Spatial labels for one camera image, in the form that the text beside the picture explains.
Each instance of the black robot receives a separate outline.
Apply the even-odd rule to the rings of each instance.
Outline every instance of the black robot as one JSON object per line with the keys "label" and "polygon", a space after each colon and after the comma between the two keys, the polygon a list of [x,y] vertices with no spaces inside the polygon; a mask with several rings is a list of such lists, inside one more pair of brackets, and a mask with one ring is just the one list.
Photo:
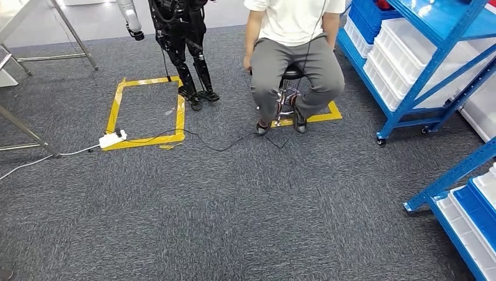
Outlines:
{"label": "black robot", "polygon": [[[148,0],[156,31],[155,39],[167,52],[182,81],[179,95],[183,96],[196,111],[202,108],[201,98],[209,102],[219,100],[219,96],[213,91],[203,55],[203,39],[206,32],[204,6],[208,1]],[[144,35],[133,0],[117,0],[117,3],[126,19],[126,27],[131,37],[138,41],[143,40]],[[202,83],[202,91],[197,91],[190,70],[185,63],[186,46],[194,59],[193,65]]]}

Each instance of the white cable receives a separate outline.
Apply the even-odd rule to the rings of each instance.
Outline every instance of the white cable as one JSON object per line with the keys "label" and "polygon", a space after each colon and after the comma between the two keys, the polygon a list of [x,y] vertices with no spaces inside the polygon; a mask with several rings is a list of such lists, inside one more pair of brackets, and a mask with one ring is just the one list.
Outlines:
{"label": "white cable", "polygon": [[[60,155],[62,155],[62,156],[74,155],[74,154],[78,154],[78,153],[81,153],[81,152],[83,152],[83,151],[86,151],[86,150],[88,150],[88,149],[97,148],[97,147],[99,147],[99,146],[100,146],[100,145],[94,145],[94,146],[91,146],[91,147],[89,147],[89,148],[85,148],[85,149],[82,149],[82,150],[79,150],[79,151],[76,151],[76,152],[72,152],[72,153],[61,153]],[[24,168],[24,167],[28,167],[28,166],[31,166],[31,165],[34,165],[34,164],[38,164],[38,163],[40,163],[41,161],[44,161],[44,160],[46,160],[46,159],[48,159],[48,158],[50,158],[50,157],[53,157],[53,155],[50,155],[50,156],[47,156],[47,157],[42,158],[42,159],[40,159],[40,160],[34,161],[33,163],[29,163],[29,164],[21,165],[21,166],[19,166],[19,167],[15,168],[15,169],[13,169],[12,171],[8,172],[8,173],[7,173],[7,174],[5,174],[4,176],[0,177],[0,180],[3,180],[4,178],[6,178],[7,176],[9,176],[9,175],[10,175],[10,174],[12,174],[13,172],[15,172],[15,171],[19,170],[20,168]]]}
{"label": "white cable", "polygon": [[40,160],[38,160],[38,161],[34,161],[33,163],[29,163],[29,164],[25,164],[25,165],[19,166],[19,167],[17,167],[17,168],[15,168],[15,169],[13,169],[12,171],[8,172],[6,175],[4,175],[4,176],[0,177],[0,180],[3,180],[3,179],[4,179],[4,178],[6,178],[8,175],[10,175],[10,174],[12,174],[13,172],[15,172],[15,171],[19,170],[20,168],[24,168],[24,167],[28,167],[28,166],[31,166],[31,165],[34,165],[34,164],[40,163],[41,161],[46,160],[46,159],[48,159],[48,158],[50,158],[50,157],[52,157],[52,156],[53,156],[53,155],[50,155],[50,156],[47,156],[47,157],[45,157],[45,158],[42,158],[42,159],[40,159]]}
{"label": "white cable", "polygon": [[62,156],[68,156],[68,155],[74,155],[74,154],[78,154],[78,153],[81,153],[81,152],[85,152],[86,150],[88,149],[93,149],[93,148],[97,148],[99,147],[100,145],[94,145],[94,146],[91,146],[89,148],[85,148],[85,149],[81,149],[79,151],[76,151],[76,152],[73,152],[73,153],[61,153],[60,155]]}

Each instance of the yellow tape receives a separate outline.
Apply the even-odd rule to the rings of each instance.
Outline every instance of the yellow tape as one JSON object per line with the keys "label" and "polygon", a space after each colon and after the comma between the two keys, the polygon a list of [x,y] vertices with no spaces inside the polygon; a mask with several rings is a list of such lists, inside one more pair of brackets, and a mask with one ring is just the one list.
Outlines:
{"label": "yellow tape", "polygon": [[[176,81],[178,87],[182,86],[182,81],[179,76],[172,76],[171,81]],[[115,97],[112,102],[112,108],[110,110],[109,120],[107,123],[107,132],[113,132],[115,130],[115,124],[117,122],[117,116],[119,115],[120,103],[122,100],[122,94],[125,87],[134,87],[140,85],[150,85],[157,83],[167,83],[169,80],[167,77],[162,78],[152,78],[136,81],[126,81],[123,79],[115,90]],[[144,138],[144,139],[133,139],[124,142],[116,143],[115,145],[109,146],[103,150],[113,150],[113,149],[123,149],[123,148],[136,148],[139,146],[147,145],[162,145],[164,143],[170,142],[182,142],[185,138],[184,136],[184,116],[185,116],[185,100],[182,96],[177,95],[177,110],[175,116],[175,134],[168,136],[159,136],[157,138]]]}

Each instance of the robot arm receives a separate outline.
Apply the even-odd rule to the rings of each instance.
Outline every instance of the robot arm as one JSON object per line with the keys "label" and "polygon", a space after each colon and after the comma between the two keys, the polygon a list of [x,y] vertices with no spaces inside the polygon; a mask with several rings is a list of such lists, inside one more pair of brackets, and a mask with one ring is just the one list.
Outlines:
{"label": "robot arm", "polygon": [[144,34],[141,30],[141,23],[138,20],[133,0],[117,0],[117,4],[119,5],[122,16],[126,19],[126,28],[131,37],[136,39],[136,41],[143,40]]}

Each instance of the blue plastic bin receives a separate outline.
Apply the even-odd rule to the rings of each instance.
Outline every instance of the blue plastic bin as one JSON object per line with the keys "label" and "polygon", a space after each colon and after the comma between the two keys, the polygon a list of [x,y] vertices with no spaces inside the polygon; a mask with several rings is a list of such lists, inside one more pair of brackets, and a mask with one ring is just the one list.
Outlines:
{"label": "blue plastic bin", "polygon": [[384,19],[402,17],[396,10],[382,11],[374,0],[353,0],[348,16],[368,44],[374,43]]}
{"label": "blue plastic bin", "polygon": [[496,249],[496,210],[484,197],[473,180],[465,187],[454,191],[460,205],[474,221],[493,249]]}

